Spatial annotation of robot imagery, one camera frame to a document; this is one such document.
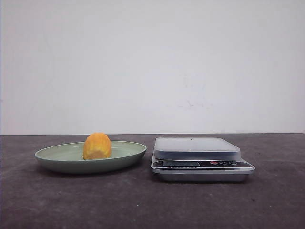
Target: peeled fruit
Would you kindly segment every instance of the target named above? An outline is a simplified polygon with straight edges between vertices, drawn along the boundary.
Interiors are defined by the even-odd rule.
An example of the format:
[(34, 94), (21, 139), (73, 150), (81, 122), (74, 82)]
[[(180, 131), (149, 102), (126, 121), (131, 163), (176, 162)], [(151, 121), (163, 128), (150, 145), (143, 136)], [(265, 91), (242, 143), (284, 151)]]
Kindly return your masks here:
[(88, 159), (109, 158), (111, 142), (104, 133), (93, 133), (87, 137), (82, 150), (82, 157)]

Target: kitchen scale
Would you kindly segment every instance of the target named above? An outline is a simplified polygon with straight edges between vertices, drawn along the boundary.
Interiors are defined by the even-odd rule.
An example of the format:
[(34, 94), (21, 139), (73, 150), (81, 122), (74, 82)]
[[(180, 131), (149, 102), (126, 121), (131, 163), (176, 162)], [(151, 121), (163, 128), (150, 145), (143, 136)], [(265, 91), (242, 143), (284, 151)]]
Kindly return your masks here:
[(151, 167), (161, 180), (189, 182), (240, 182), (255, 170), (240, 148), (215, 137), (156, 138)]

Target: plate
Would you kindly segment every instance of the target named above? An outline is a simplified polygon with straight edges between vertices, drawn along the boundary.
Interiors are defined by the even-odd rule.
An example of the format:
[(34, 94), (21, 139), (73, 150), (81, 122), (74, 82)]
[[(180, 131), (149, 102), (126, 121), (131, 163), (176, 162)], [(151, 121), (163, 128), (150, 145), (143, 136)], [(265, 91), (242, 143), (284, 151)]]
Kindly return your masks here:
[(61, 173), (88, 174), (108, 172), (131, 166), (145, 154), (147, 147), (136, 142), (111, 141), (109, 158), (84, 160), (84, 142), (51, 146), (35, 153), (38, 162), (49, 170)]

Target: white backdrop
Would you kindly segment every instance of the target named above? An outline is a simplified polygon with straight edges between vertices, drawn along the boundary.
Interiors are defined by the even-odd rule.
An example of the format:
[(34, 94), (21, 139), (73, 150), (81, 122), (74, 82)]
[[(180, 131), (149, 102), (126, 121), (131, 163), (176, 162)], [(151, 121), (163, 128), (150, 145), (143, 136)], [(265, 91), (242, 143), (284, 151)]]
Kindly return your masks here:
[(305, 133), (305, 1), (1, 3), (2, 135)]

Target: table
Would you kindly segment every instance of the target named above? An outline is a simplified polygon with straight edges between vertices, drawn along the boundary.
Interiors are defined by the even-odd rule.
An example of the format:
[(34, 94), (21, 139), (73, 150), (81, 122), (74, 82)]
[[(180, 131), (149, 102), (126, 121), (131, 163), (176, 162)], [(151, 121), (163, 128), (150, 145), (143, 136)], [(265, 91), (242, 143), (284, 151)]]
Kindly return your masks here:
[[(243, 183), (161, 182), (150, 168), (161, 136), (221, 137), (256, 171)], [(138, 164), (104, 174), (55, 173), (34, 158), (86, 137), (1, 136), (2, 229), (305, 227), (305, 134), (109, 135), (147, 151)]]

